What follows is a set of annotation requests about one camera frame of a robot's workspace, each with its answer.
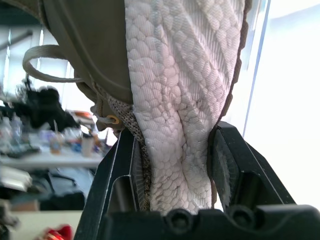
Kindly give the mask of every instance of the white table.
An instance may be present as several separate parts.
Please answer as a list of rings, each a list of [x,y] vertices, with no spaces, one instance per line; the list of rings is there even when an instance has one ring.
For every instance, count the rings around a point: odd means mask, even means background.
[[[11,230],[11,240],[33,240],[47,228],[69,224],[76,232],[82,211],[26,211],[12,212],[21,222]]]
[[[70,148],[63,148],[60,154],[52,154],[48,147],[42,147],[40,153],[29,154],[22,158],[0,156],[4,166],[21,170],[50,169],[50,168],[96,168],[103,157],[93,152],[90,157],[82,156]]]

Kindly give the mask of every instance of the cluttered desk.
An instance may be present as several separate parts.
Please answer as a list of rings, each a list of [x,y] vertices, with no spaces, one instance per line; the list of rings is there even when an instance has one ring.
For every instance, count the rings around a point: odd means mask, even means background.
[[[64,224],[70,234],[63,239],[71,239],[109,147],[89,113],[62,110],[55,89],[33,90],[28,77],[25,85],[25,99],[0,93],[0,225],[18,240],[62,234]]]

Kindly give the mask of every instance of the shoe sole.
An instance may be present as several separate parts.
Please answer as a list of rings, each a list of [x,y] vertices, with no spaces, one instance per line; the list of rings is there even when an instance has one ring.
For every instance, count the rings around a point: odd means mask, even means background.
[[[251,6],[248,0],[229,3],[163,0],[152,5],[148,0],[125,1],[134,115],[152,166],[152,211],[165,214],[184,208],[197,213],[212,206],[207,139],[232,100]],[[231,27],[224,25],[231,21],[228,18],[226,22],[220,19],[224,32],[218,31],[219,25],[215,28],[214,20],[219,17],[215,7],[223,8],[226,15],[234,11],[232,26],[239,27],[236,37],[228,31]],[[242,7],[244,12],[237,15]]]

